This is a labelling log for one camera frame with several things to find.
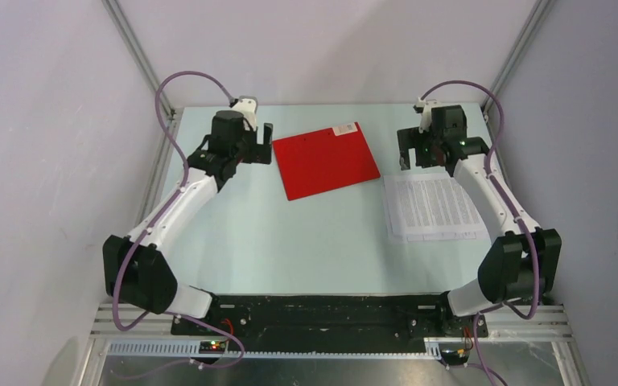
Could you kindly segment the printed paper sheets stack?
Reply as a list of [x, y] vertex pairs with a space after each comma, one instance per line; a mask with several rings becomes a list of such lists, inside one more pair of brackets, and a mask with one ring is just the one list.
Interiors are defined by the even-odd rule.
[[468, 193], [444, 173], [386, 175], [382, 193], [392, 241], [488, 238], [487, 228]]

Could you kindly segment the red black folder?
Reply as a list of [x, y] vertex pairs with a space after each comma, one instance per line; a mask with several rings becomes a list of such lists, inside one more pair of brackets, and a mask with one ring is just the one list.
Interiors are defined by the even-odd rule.
[[356, 121], [274, 140], [272, 147], [290, 201], [381, 177]]

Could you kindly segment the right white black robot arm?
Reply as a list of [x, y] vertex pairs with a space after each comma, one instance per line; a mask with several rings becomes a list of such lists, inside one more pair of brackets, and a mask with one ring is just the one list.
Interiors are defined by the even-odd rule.
[[422, 100], [414, 111], [421, 116], [419, 126], [397, 131], [401, 169], [444, 168], [468, 194], [492, 242], [476, 279], [444, 294], [447, 306], [436, 312], [436, 327], [457, 335], [469, 315], [503, 306], [531, 319], [554, 285], [561, 236], [543, 228], [518, 203], [484, 139], [468, 136], [461, 105]]

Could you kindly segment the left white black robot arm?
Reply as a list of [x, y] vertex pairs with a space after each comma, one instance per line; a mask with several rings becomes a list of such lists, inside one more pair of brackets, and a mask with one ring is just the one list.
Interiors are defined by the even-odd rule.
[[216, 112], [211, 131], [185, 159], [175, 187], [125, 236], [109, 236], [102, 247], [105, 289], [113, 303], [128, 303], [147, 313], [190, 316], [203, 335], [216, 332], [221, 312], [213, 294], [182, 284], [171, 269], [174, 243], [195, 214], [236, 174], [242, 163], [271, 163], [274, 127], [253, 128], [252, 112]]

